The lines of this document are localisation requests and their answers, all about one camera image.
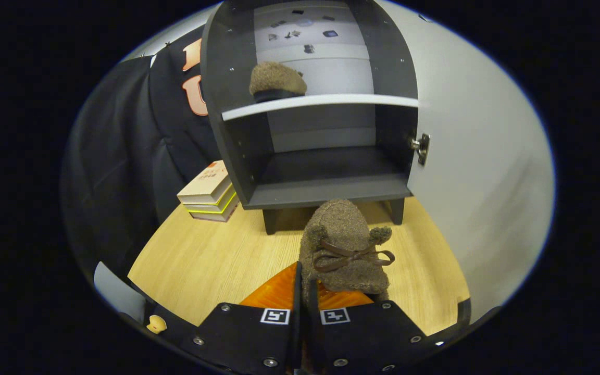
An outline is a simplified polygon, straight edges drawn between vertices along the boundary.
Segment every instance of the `orange letter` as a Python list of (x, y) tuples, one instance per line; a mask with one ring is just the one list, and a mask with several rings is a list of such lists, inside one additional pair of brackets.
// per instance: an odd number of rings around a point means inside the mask
[(199, 39), (190, 45), (184, 47), (182, 51), (186, 52), (186, 63), (182, 68), (182, 71), (188, 71), (192, 67), (195, 67), (196, 64), (201, 62), (201, 41), (203, 39)]
[(200, 76), (189, 78), (182, 88), (186, 91), (186, 99), (189, 100), (191, 111), (198, 116), (207, 116), (207, 105), (201, 95), (200, 81)]

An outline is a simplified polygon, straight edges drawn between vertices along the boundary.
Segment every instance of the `cabinet door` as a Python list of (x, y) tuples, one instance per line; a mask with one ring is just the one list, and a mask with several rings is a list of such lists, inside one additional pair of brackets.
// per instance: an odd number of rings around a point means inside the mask
[(430, 136), (407, 187), (455, 254), (471, 295), (471, 322), (504, 304), (529, 275), (555, 199), (541, 120), (508, 74), (438, 23), (380, 2), (414, 57), (417, 139)]

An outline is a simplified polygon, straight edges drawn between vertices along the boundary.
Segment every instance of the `fuzzy brown slipper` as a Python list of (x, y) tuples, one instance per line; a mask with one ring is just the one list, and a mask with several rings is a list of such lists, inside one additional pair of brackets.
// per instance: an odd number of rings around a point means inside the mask
[(305, 95), (307, 83), (302, 73), (279, 62), (265, 61), (252, 70), (249, 93), (257, 103)]
[[(383, 244), (391, 234), (392, 230), (388, 227), (370, 231), (358, 207), (347, 200), (336, 199), (319, 207), (307, 223), (301, 240), (299, 260), (303, 265), (305, 304), (309, 298), (305, 280), (320, 280), (328, 290), (334, 292), (360, 290), (365, 294), (384, 294), (389, 281), (381, 263), (386, 261), (376, 261), (376, 249), (362, 259), (346, 262), (345, 256), (329, 251), (324, 243), (347, 252), (359, 252), (373, 244)], [(335, 268), (339, 262), (343, 262), (343, 265)]]

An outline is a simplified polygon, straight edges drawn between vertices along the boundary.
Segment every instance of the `white shelf edge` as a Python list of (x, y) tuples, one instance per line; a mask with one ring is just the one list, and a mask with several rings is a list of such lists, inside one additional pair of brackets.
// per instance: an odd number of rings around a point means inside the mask
[(327, 105), (327, 104), (388, 104), (401, 105), (404, 107), (418, 107), (418, 99), (410, 97), (401, 97), (393, 95), (375, 95), (375, 94), (321, 94), (307, 95), (300, 97), (290, 97), (287, 99), (271, 100), (259, 104), (247, 105), (230, 111), (222, 112), (221, 118), (224, 121), (237, 119), (240, 117), (254, 114), (262, 114), (279, 109), (307, 107), (309, 105)]

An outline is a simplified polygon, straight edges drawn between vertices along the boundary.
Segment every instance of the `stack of books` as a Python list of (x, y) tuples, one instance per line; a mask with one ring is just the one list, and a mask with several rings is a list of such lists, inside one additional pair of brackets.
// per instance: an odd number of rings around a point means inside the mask
[(207, 166), (177, 193), (193, 218), (212, 221), (228, 221), (240, 201), (237, 197), (223, 160)]

